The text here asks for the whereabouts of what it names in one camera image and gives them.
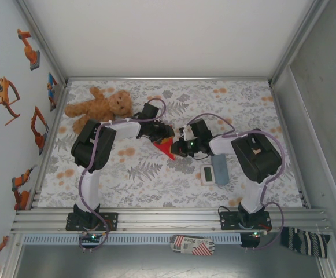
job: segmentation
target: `white electronic device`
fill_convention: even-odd
[[[200,167],[201,181],[204,185],[215,184],[214,169],[211,165],[202,165]]]

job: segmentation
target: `floral patterned mat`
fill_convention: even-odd
[[[279,138],[285,146],[271,92],[266,81],[73,81],[68,104],[92,99],[89,88],[107,89],[106,96],[117,90],[128,90],[133,110],[142,110],[152,97],[167,103],[163,121],[178,134],[194,116],[203,112],[216,113],[233,123],[238,131],[256,127]],[[50,157],[40,196],[40,207],[72,207],[77,199],[79,173],[71,156],[76,139],[72,124],[76,118],[63,114],[55,146]],[[213,134],[229,130],[223,121],[205,117]],[[302,206],[290,160],[286,171],[270,184],[266,200],[281,206]],[[102,170],[99,195],[103,207],[218,207],[236,206],[245,193],[245,175],[235,156],[227,156],[230,183],[225,186],[201,184],[200,165],[210,158],[175,160],[159,151],[147,138],[115,142],[110,159]]]

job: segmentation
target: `teddy bear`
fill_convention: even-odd
[[[70,118],[84,114],[73,124],[73,131],[76,134],[80,134],[90,119],[108,122],[115,120],[115,115],[121,116],[122,118],[132,116],[132,100],[128,91],[118,91],[109,98],[104,96],[106,90],[91,87],[89,91],[94,96],[94,100],[67,105],[64,109],[64,113]]]

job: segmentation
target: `blue block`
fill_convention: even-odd
[[[230,182],[228,167],[225,155],[211,156],[212,166],[214,169],[215,182],[218,185],[226,185]]]

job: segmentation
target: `white wall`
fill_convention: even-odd
[[[26,0],[68,76],[271,77],[313,0]]]
[[[0,0],[0,78],[5,76],[18,90],[20,100],[12,105],[12,110],[21,114],[5,126],[11,116],[0,105],[0,242],[9,233],[15,215],[11,179],[19,177],[34,164],[40,166],[42,160],[31,131],[34,105],[42,111],[50,127],[56,112],[49,111],[47,76],[51,71],[50,67],[41,55],[40,67],[30,71],[29,61],[24,54],[24,44],[17,37],[18,28],[27,31],[13,1]],[[34,49],[38,49],[32,39],[29,42]],[[10,100],[14,99],[11,90],[9,96]],[[39,120],[36,127],[39,132],[45,132]],[[39,167],[32,172],[26,189],[35,183],[38,171]]]

